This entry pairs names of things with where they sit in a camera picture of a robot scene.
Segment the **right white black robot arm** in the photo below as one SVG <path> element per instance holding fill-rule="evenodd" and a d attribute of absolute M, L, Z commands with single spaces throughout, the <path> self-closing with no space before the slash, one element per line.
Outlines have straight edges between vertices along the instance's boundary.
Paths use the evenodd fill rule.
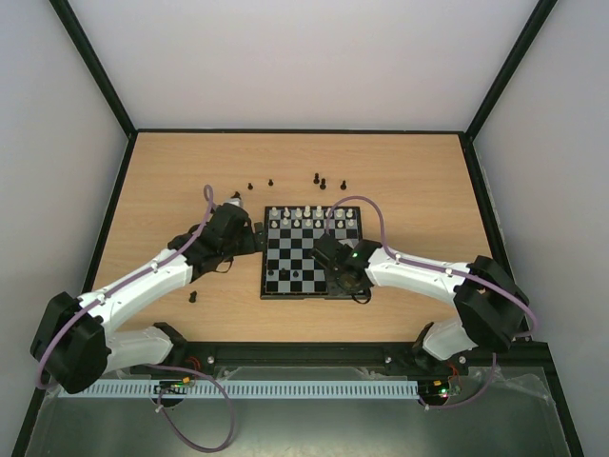
<path fill-rule="evenodd" d="M 505 353 L 521 337 L 528 299 L 491 258 L 479 256 L 469 264 L 440 262 L 370 240 L 350 246 L 329 234 L 314 243 L 311 256 L 323 267 L 330 294 L 397 288 L 456 310 L 453 318 L 425 325 L 412 344 L 409 362 L 425 372 L 436 372 L 474 348 Z"/>

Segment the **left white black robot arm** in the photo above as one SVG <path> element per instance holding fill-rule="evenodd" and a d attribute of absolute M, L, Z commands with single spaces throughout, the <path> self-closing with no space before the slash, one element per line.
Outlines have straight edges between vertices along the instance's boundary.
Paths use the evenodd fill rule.
<path fill-rule="evenodd" d="M 179 365 L 187 340 L 171 325 L 161 322 L 132 331 L 122 331 L 121 325 L 222 263 L 262 251 L 263 241 L 263 223 L 252 222 L 241 200 L 231 198 L 123 278 L 78 297 L 57 294 L 49 300 L 30 347 L 40 375 L 75 394 L 115 370 Z"/>

